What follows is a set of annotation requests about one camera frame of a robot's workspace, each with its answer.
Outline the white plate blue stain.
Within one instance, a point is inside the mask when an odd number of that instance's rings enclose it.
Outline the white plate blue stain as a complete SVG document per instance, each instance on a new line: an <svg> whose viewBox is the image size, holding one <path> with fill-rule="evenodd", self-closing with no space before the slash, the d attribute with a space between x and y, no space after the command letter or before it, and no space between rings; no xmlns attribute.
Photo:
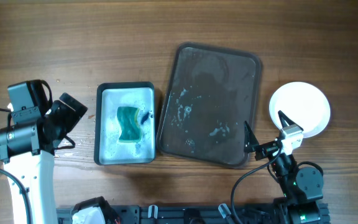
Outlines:
<svg viewBox="0 0 358 224"><path fill-rule="evenodd" d="M331 107L324 93L305 82L290 82L274 92L269 113L277 128L282 128L278 112L282 111L303 128L303 136L311 138L321 133L331 118Z"/></svg>

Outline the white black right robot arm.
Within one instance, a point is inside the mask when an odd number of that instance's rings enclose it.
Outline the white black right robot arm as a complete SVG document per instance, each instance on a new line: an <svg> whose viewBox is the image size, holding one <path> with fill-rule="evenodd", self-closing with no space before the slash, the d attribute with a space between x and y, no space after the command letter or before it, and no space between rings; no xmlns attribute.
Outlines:
<svg viewBox="0 0 358 224"><path fill-rule="evenodd" d="M282 128L273 141L259 144L248 122L244 123L245 152L254 152L257 161L268 159L266 168L283 196L272 203L250 204L237 216L242 223L330 223L329 209L323 198L323 169L314 162L298 163L293 150L303 141L303 128L284 112L278 112Z"/></svg>

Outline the green yellow sponge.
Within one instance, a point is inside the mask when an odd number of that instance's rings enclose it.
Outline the green yellow sponge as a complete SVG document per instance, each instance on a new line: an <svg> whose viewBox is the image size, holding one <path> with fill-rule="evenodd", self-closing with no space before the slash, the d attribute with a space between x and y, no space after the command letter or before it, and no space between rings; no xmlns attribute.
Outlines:
<svg viewBox="0 0 358 224"><path fill-rule="evenodd" d="M142 137L137 120L140 109L131 106L120 106L117 109L117 120L121 128L119 142L139 142Z"/></svg>

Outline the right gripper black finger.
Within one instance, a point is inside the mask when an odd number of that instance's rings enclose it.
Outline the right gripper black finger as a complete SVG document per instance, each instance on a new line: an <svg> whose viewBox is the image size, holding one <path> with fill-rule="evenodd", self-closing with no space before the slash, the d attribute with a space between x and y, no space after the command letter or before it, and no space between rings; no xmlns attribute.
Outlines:
<svg viewBox="0 0 358 224"><path fill-rule="evenodd" d="M292 121L282 110L278 111L278 118L283 128L291 125L297 125L294 121Z"/></svg>
<svg viewBox="0 0 358 224"><path fill-rule="evenodd" d="M259 145L251 127L247 121L244 121L244 152L254 152Z"/></svg>

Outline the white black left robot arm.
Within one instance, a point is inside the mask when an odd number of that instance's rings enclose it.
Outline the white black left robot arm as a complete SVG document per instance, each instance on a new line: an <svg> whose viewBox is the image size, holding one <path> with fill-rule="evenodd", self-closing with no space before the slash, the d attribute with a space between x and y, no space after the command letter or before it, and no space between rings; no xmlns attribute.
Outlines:
<svg viewBox="0 0 358 224"><path fill-rule="evenodd" d="M9 174L15 223L57 223L53 191L55 151L87 112L67 93L58 100L44 80L7 88L12 111L0 129L0 161Z"/></svg>

